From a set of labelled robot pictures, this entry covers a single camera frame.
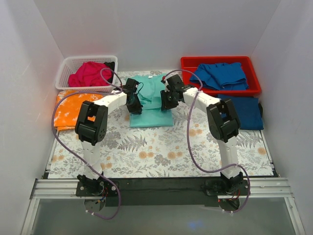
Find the teal t shirt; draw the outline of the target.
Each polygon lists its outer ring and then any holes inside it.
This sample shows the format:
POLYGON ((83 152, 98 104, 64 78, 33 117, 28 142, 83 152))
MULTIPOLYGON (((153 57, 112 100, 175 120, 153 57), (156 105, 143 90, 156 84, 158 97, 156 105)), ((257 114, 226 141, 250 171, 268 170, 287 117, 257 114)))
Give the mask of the teal t shirt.
POLYGON ((165 85, 161 82, 163 74, 135 75, 133 79, 140 83, 138 94, 142 107, 141 114, 130 115, 131 128, 163 127, 173 126, 173 116, 171 110, 161 110, 161 91, 165 85))

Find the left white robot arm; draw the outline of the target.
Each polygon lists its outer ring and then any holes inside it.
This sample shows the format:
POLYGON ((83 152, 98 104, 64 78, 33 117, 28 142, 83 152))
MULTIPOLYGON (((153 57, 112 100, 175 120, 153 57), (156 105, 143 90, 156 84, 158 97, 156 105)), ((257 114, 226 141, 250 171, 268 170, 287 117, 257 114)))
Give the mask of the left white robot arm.
POLYGON ((100 145, 107 132, 108 115, 124 105, 129 113, 141 114, 143 106, 137 94, 139 84, 129 78, 125 85, 116 88, 109 95, 93 102, 84 101, 81 105, 75 133, 81 141, 82 159, 86 166, 84 174, 78 175, 78 180, 92 195, 101 195, 105 190, 100 164, 100 145))

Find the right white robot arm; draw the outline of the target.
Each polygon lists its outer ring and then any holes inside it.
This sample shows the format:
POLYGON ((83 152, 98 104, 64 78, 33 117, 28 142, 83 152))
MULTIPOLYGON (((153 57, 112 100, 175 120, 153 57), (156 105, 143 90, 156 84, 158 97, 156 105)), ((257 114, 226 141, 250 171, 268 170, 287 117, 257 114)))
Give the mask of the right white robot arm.
POLYGON ((244 181, 236 147, 241 124, 232 101, 214 98, 194 86, 185 85, 177 74, 169 78, 164 76, 161 82, 165 85, 165 90, 160 92, 163 111, 177 107, 180 102, 190 106, 187 118, 187 146, 194 165, 205 173, 220 173, 220 178, 210 183, 207 190, 216 193, 239 192, 244 181), (222 164, 220 169, 205 170, 197 164, 193 156, 189 126, 194 108, 207 114, 209 131, 219 146, 222 164))

